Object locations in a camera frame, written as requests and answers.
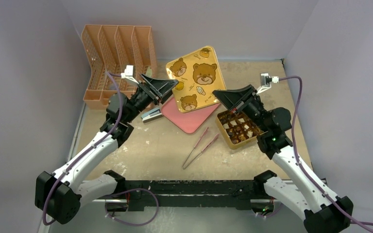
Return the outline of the gold chocolate box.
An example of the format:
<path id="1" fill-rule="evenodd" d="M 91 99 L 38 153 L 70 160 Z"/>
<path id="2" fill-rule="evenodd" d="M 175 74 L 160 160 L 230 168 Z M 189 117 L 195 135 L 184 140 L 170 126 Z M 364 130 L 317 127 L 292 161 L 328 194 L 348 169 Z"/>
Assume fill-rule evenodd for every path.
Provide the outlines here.
<path id="1" fill-rule="evenodd" d="M 232 150 L 257 142 L 257 136 L 264 133 L 244 113 L 220 112 L 215 122 L 226 144 Z"/>

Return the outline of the silver foil tray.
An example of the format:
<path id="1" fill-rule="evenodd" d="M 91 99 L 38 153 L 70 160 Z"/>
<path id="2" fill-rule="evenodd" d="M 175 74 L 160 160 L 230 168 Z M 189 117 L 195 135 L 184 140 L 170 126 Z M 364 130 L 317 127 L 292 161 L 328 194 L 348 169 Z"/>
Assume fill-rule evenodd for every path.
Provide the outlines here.
<path id="1" fill-rule="evenodd" d="M 212 92 L 226 89 L 215 49 L 210 45 L 168 62 L 166 72 L 178 81 L 173 96 L 181 113 L 218 104 Z"/>

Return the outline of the pink plastic tray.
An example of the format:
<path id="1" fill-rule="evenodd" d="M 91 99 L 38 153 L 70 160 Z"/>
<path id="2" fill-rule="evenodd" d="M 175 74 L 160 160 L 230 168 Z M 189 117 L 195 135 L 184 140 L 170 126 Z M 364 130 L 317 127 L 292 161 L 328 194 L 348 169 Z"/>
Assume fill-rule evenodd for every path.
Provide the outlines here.
<path id="1" fill-rule="evenodd" d="M 218 103 L 188 113 L 181 113 L 176 105 L 174 97 L 172 97 L 162 105 L 161 112 L 164 117 L 185 133 L 194 133 L 219 105 Z"/>

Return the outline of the pink tongs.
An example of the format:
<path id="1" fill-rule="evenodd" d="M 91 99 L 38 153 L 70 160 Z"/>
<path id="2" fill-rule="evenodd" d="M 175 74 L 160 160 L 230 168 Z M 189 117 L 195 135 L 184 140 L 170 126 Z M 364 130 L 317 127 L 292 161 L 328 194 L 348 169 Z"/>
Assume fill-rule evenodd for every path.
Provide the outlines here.
<path id="1" fill-rule="evenodd" d="M 209 127 L 206 127 L 198 140 L 193 144 L 192 149 L 187 154 L 182 163 L 182 170 L 187 169 L 195 162 L 201 155 L 203 155 L 219 138 L 220 134 L 209 135 Z"/>

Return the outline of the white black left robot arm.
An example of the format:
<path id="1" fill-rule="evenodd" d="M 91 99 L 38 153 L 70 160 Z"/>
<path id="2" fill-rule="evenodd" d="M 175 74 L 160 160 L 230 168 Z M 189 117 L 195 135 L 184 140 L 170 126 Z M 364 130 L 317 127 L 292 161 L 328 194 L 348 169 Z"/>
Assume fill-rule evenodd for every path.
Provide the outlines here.
<path id="1" fill-rule="evenodd" d="M 75 157 L 52 173 L 43 171 L 36 179 L 34 204 L 42 210 L 42 222 L 66 224 L 85 204 L 103 196 L 121 198 L 131 190 L 123 176 L 109 170 L 99 178 L 85 182 L 88 174 L 108 155 L 117 150 L 134 130 L 131 122 L 151 103 L 164 103 L 178 80 L 160 80 L 141 75 L 136 92 L 128 98 L 119 90 L 106 108 L 106 120 L 91 142 Z"/>

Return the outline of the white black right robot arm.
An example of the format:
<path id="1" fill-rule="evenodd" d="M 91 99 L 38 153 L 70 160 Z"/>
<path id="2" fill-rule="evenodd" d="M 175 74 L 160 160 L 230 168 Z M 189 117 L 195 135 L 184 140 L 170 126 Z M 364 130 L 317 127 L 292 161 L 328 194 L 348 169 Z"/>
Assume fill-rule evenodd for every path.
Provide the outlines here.
<path id="1" fill-rule="evenodd" d="M 260 150 L 278 165 L 292 180 L 287 186 L 272 171 L 254 177 L 253 191 L 261 198 L 277 199 L 302 221 L 309 233 L 339 233 L 351 224 L 353 203 L 339 197 L 309 168 L 296 152 L 286 135 L 292 128 L 290 111 L 283 107 L 266 110 L 257 90 L 248 85 L 236 90 L 214 90 L 216 97 L 229 112 L 244 113 L 262 133 L 257 136 Z"/>

